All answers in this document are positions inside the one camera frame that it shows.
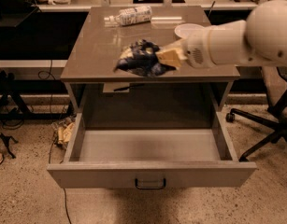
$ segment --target speckled floor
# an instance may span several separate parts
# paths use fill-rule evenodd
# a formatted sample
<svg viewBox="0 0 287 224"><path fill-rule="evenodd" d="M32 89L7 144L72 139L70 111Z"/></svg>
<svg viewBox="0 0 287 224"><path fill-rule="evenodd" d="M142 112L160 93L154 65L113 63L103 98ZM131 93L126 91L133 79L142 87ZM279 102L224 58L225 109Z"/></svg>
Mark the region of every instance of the speckled floor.
<svg viewBox="0 0 287 224"><path fill-rule="evenodd" d="M270 117L260 103L238 105L230 99L223 113L244 107ZM237 155L269 132L240 118L225 125ZM0 152L5 154L0 165L0 223L69 223L64 190L46 171L53 137L50 121L27 120L16 130L3 129L0 123L0 131L19 140L11 145L16 159L7 155L0 141ZM50 161L60 162L64 154L53 146ZM287 145L280 140L250 160L258 170L240 188L67 189L71 223L287 224Z"/></svg>

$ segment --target bottle label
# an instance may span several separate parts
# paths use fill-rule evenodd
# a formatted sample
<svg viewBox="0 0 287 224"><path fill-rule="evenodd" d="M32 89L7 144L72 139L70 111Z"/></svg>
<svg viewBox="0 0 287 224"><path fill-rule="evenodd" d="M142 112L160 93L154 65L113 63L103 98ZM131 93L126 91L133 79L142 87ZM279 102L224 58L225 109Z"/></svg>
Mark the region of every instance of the bottle label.
<svg viewBox="0 0 287 224"><path fill-rule="evenodd" d="M127 8L119 13L122 26L150 21L152 15L150 6Z"/></svg>

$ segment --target plastic bottle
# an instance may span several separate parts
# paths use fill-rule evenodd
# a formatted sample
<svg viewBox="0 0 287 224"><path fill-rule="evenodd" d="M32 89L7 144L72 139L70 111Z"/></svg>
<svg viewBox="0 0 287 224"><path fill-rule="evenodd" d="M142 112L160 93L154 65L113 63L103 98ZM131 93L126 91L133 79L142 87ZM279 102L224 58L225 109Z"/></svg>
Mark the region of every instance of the plastic bottle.
<svg viewBox="0 0 287 224"><path fill-rule="evenodd" d="M150 21L151 16L151 7L141 6L120 10L118 16L109 16L108 20L111 26L127 26Z"/></svg>

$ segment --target drawer handle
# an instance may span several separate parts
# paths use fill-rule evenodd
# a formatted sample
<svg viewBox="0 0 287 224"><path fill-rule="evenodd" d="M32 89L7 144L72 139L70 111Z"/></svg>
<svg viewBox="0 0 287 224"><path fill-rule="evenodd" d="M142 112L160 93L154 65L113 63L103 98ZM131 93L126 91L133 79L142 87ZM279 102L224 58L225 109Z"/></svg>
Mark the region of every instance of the drawer handle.
<svg viewBox="0 0 287 224"><path fill-rule="evenodd" d="M137 189L141 189L141 190L150 190L150 189L164 189L165 188L165 185L166 185L166 181L165 181L165 178L163 179L163 185L162 186L159 186L159 187L143 187L143 186L140 186L138 185L138 180L137 178L135 179L135 186Z"/></svg>

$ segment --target crumpled black object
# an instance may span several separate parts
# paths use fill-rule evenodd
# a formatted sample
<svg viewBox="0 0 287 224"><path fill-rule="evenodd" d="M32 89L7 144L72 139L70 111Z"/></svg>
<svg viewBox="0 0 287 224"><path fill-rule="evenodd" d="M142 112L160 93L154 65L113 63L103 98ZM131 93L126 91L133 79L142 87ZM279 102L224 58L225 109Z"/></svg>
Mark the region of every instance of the crumpled black object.
<svg viewBox="0 0 287 224"><path fill-rule="evenodd" d="M121 69L142 77L157 77L174 67L159 63L155 52L160 48L152 42L139 40L125 49L114 69Z"/></svg>

